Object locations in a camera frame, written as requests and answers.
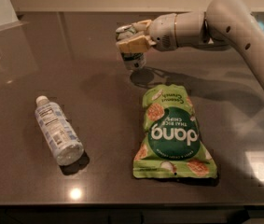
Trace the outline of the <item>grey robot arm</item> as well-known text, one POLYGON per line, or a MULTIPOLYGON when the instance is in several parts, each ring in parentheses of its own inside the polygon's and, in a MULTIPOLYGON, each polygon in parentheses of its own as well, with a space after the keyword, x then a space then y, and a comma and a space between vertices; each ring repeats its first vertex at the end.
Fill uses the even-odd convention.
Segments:
POLYGON ((213 0, 204 11, 165 14, 117 29, 118 51, 132 56, 153 48, 234 48, 264 90, 264 31, 242 0, 213 0))

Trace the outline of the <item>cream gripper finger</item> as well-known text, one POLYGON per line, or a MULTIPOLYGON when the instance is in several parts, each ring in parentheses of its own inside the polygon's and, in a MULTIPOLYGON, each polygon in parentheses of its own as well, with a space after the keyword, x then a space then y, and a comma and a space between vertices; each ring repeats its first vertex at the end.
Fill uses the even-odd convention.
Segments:
POLYGON ((156 42, 143 32, 126 30, 117 33, 116 46, 121 53, 145 53, 155 44, 156 42))
POLYGON ((138 22, 134 22, 132 26, 136 32, 146 33, 148 31, 148 27, 150 26, 151 22, 152 20, 138 21, 138 22))

